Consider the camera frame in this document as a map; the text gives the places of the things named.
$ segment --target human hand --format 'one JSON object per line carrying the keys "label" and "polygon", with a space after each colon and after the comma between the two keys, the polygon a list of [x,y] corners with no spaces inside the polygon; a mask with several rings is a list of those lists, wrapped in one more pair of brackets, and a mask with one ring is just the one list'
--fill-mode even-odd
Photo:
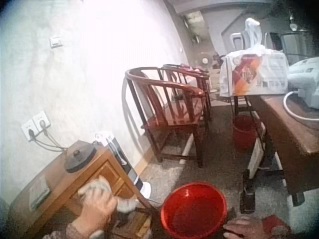
{"label": "human hand", "polygon": [[93,232],[103,229],[111,220],[111,214],[115,210],[117,200],[112,193],[93,189],[87,192],[81,215],[72,222],[72,226],[85,238]]}
{"label": "human hand", "polygon": [[263,224],[260,219],[253,217],[238,217],[230,220],[225,224],[224,229],[230,231],[225,232],[224,237],[227,239],[268,239],[269,236],[264,232]]}

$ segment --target white cable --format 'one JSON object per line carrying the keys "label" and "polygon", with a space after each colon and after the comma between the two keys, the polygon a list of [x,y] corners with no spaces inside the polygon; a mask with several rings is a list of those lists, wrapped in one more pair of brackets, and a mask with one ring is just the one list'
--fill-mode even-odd
{"label": "white cable", "polygon": [[319,122],[319,119],[316,118],[316,119],[312,119],[312,118],[305,118],[305,117],[302,117],[302,116],[299,116],[295,113],[293,113],[287,106],[287,98],[288,96],[292,95],[292,94],[298,94],[298,91],[291,91],[289,93],[287,93],[284,97],[284,108],[285,110],[288,112],[288,114],[290,114],[291,116],[295,117],[295,118],[298,118],[300,120],[307,120],[307,121],[316,121],[316,122]]}

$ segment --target red bucket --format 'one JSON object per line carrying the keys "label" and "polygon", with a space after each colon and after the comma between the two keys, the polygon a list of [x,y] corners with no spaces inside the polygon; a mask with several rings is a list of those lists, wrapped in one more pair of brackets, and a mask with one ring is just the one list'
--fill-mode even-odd
{"label": "red bucket", "polygon": [[256,140],[256,127],[254,124],[259,124],[259,121],[250,116],[240,115],[233,119],[233,137],[236,147],[239,149],[250,148]]}
{"label": "red bucket", "polygon": [[176,239],[203,239],[218,231],[227,216],[224,195],[208,183],[186,184],[165,200],[160,220]]}

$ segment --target gray floor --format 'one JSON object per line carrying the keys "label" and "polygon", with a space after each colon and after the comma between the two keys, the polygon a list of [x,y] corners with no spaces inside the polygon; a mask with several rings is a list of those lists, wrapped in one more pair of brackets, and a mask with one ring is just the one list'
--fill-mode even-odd
{"label": "gray floor", "polygon": [[[210,134],[204,142],[203,168],[198,168],[195,161],[187,161],[185,165],[181,165],[178,161],[164,160],[163,163],[158,163],[154,159],[142,173],[141,178],[152,185],[152,200],[161,204],[177,187],[189,182],[205,181],[216,186],[225,195],[228,210],[234,209],[237,215],[240,214],[242,173],[247,168],[251,152],[240,152],[234,146],[229,106],[213,107],[212,119]],[[256,212],[253,215],[263,218],[276,214],[288,224],[293,221],[299,225],[308,212],[304,209],[298,213],[293,212],[296,209],[289,205],[288,196],[282,180],[265,177],[263,172],[258,172]]]}

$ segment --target plastic bag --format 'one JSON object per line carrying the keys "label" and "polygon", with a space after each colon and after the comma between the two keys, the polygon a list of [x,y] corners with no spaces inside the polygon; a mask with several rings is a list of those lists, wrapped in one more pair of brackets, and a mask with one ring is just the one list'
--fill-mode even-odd
{"label": "plastic bag", "polygon": [[245,21],[250,48],[225,56],[220,69],[220,96],[272,95],[287,92],[288,61],[284,53],[261,45],[259,22]]}

